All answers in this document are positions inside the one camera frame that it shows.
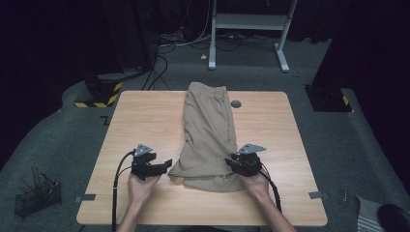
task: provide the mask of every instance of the gray carpet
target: gray carpet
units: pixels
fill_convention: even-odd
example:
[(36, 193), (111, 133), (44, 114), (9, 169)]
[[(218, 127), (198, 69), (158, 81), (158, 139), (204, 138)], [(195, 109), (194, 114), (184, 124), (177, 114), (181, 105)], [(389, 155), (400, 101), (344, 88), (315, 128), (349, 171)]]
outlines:
[[(219, 42), (225, 49), (233, 43)], [(328, 224), (323, 227), (298, 227), (298, 231), (357, 231), (359, 201), (354, 194), (378, 203), (395, 203), (410, 210), (410, 199), (386, 160), (366, 122), (352, 90), (343, 89), (354, 112), (314, 112), (305, 84), (310, 84), (329, 43), (287, 42), (285, 56), (292, 70), (282, 73), (276, 54), (268, 45), (242, 45), (234, 51), (217, 51), (217, 69), (209, 71), (202, 60), (208, 49), (178, 46), (163, 54), (168, 68), (162, 79), (171, 90), (188, 89), (193, 81), (228, 90), (282, 91), (290, 100), (307, 156), (319, 190), (327, 192), (323, 201)], [(171, 47), (163, 47), (166, 52)], [(157, 72), (165, 66), (158, 59)], [(121, 91), (139, 90), (147, 74), (124, 82)], [(78, 231), (76, 222), (82, 195), (94, 168), (115, 110), (76, 108), (73, 105), (83, 83), (69, 88), (63, 107), (38, 123), (21, 141), (0, 173), (0, 224), (2, 231)], [(167, 90), (159, 80), (155, 89)], [(62, 184), (62, 204), (43, 209), (25, 219), (15, 216), (15, 196), (22, 193), (21, 179), (31, 183), (31, 166)], [(350, 200), (338, 202), (338, 190), (347, 186)], [(88, 225), (83, 231), (110, 231), (109, 225)]]

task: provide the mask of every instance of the folded khaki trousers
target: folded khaki trousers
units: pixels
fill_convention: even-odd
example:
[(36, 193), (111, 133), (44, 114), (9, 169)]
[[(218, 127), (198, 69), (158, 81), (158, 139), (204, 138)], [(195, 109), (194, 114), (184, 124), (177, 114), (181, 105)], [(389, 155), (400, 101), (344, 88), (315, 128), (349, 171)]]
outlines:
[(172, 181), (208, 191), (237, 191), (244, 186), (225, 158), (236, 153), (236, 134), (226, 87), (212, 88), (193, 82), (184, 105), (186, 143), (179, 160), (168, 172)]

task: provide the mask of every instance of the table top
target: table top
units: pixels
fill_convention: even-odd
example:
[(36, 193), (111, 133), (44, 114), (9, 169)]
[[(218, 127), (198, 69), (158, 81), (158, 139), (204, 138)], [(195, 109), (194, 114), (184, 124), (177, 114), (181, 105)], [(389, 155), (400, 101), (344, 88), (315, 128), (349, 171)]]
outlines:
[[(238, 148), (251, 143), (267, 148), (258, 156), (278, 187), (283, 214), (293, 225), (322, 226), (327, 216), (287, 96), (282, 92), (228, 91)], [(173, 159), (184, 146), (183, 91), (125, 91), (121, 94), (101, 152), (77, 214), (81, 224), (110, 224), (112, 186), (121, 158), (142, 143), (153, 148), (152, 164)], [(123, 168), (130, 166), (128, 157)], [(129, 171), (119, 179), (117, 222), (128, 206)], [(183, 180), (162, 175), (138, 219), (141, 224), (266, 225), (265, 219), (245, 191), (216, 193), (186, 188)]]

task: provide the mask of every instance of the white metal stand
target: white metal stand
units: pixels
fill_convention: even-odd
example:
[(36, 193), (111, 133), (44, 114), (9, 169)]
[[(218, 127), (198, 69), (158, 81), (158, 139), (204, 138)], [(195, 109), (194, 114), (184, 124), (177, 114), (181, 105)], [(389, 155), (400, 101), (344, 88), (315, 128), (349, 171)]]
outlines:
[(212, 12), (212, 35), (209, 50), (209, 69), (217, 67), (216, 32), (217, 28), (252, 29), (282, 31), (280, 42), (275, 43), (275, 52), (278, 55), (280, 67), (284, 73), (289, 72), (289, 66), (283, 54), (283, 45), (289, 31), (293, 13), (298, 0), (292, 0), (287, 15), (263, 15), (263, 14), (217, 14), (217, 0), (214, 0)]

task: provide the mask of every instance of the human hand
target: human hand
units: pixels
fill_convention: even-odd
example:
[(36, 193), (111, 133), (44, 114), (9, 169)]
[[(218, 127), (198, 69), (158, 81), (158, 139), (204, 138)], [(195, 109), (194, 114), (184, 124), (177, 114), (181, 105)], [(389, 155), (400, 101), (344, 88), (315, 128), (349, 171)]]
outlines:
[(153, 187), (160, 177), (161, 176), (149, 177), (145, 181), (141, 181), (137, 176), (130, 172), (128, 182), (130, 203), (145, 202), (151, 195)]
[(251, 177), (240, 175), (239, 178), (244, 183), (245, 189), (248, 191), (249, 195), (253, 198), (260, 199), (263, 197), (269, 197), (269, 182), (260, 173)]

